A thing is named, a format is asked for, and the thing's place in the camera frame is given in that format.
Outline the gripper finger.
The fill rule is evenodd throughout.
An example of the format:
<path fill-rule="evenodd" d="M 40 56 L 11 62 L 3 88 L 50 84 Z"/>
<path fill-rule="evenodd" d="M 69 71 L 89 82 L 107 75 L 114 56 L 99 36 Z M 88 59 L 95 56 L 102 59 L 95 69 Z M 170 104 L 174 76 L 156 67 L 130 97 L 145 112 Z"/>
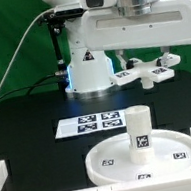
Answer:
<path fill-rule="evenodd" d="M 122 49 L 115 51 L 117 59 L 119 59 L 121 68 L 123 70 L 132 69 L 134 66 L 134 63 L 132 60 L 130 60 L 127 55 L 124 53 Z"/>
<path fill-rule="evenodd" d="M 167 67 L 167 61 L 168 61 L 168 56 L 170 53 L 170 47 L 169 46 L 161 47 L 160 50 L 162 52 L 162 56 L 161 56 L 161 58 L 157 59 L 156 65 L 158 67 Z"/>

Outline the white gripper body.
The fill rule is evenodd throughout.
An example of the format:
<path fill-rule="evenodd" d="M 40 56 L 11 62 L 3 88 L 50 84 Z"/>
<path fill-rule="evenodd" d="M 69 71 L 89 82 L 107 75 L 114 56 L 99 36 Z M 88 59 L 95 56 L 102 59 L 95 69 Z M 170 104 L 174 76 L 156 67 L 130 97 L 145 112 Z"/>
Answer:
<path fill-rule="evenodd" d="M 151 13 L 121 17 L 117 8 L 82 16 L 84 43 L 91 50 L 120 50 L 191 44 L 191 0 L 159 0 Z"/>

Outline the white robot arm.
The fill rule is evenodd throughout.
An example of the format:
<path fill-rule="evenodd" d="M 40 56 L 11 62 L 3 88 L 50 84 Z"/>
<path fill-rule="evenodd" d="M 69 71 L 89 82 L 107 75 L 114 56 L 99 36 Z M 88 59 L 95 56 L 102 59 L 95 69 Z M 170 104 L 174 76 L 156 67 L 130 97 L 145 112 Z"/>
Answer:
<path fill-rule="evenodd" d="M 67 30 L 70 97 L 101 96 L 139 79 L 142 86 L 171 78 L 191 44 L 191 0 L 43 0 L 55 27 Z"/>

